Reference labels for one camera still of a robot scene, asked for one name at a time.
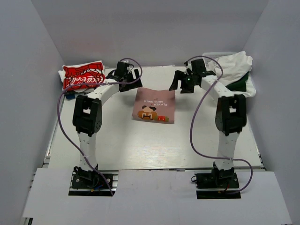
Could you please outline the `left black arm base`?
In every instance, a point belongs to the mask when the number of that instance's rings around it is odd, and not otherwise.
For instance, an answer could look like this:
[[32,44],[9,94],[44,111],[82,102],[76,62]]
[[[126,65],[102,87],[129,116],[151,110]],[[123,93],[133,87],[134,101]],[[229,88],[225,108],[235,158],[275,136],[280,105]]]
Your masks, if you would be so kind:
[[85,171],[75,166],[73,168],[69,196],[105,196],[112,197],[118,185],[118,174],[103,173],[104,178],[95,171]]

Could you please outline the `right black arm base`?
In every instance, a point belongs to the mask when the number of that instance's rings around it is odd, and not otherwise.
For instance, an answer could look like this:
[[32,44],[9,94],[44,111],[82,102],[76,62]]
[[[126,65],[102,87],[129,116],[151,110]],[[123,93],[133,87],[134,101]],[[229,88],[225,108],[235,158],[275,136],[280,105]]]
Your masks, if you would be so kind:
[[239,181],[237,174],[231,178],[216,182],[211,173],[196,173],[191,177],[191,182],[196,185],[196,197],[198,200],[240,199]]

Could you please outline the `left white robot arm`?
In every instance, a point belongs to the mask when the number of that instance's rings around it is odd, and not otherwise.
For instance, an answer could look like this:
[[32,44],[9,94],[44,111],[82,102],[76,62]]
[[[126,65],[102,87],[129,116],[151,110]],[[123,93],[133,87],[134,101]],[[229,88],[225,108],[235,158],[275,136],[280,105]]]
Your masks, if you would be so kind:
[[81,150],[79,168],[87,171],[83,175],[83,182],[88,187],[94,187],[99,182],[99,175],[93,170],[98,168],[96,137],[102,126],[102,106],[118,92],[142,87],[141,72],[142,70],[134,69],[132,64],[119,61],[103,85],[86,95],[79,95],[75,100],[72,123],[78,134]]

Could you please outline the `pink t shirt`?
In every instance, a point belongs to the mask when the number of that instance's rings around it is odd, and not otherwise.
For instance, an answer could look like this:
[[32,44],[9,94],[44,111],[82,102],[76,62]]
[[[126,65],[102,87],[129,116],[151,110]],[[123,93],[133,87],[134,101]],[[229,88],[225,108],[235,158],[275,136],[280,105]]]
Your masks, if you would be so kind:
[[138,88],[132,116],[135,120],[173,124],[175,91]]

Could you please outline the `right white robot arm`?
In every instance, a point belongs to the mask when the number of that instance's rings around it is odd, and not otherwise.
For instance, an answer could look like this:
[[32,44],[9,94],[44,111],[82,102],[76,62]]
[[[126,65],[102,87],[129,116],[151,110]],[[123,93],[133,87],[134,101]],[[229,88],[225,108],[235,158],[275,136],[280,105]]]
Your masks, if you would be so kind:
[[215,124],[219,131],[217,156],[204,158],[214,159],[214,167],[218,169],[212,174],[212,183],[217,187],[224,186],[229,177],[225,171],[232,170],[237,139],[247,123],[246,98],[242,94],[234,94],[219,80],[215,72],[208,71],[203,59],[195,57],[184,63],[186,70],[176,70],[169,91],[176,90],[180,83],[181,94],[193,93],[194,87],[205,90],[200,102],[210,95],[217,103]]

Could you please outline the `green and white t shirt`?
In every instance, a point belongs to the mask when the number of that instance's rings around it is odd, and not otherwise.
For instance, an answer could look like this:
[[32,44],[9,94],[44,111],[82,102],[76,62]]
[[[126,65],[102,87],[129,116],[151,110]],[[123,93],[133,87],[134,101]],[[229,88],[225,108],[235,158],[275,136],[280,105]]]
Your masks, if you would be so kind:
[[256,95],[250,72],[247,72],[241,79],[226,85],[226,88],[232,92],[243,94],[246,98],[252,98]]

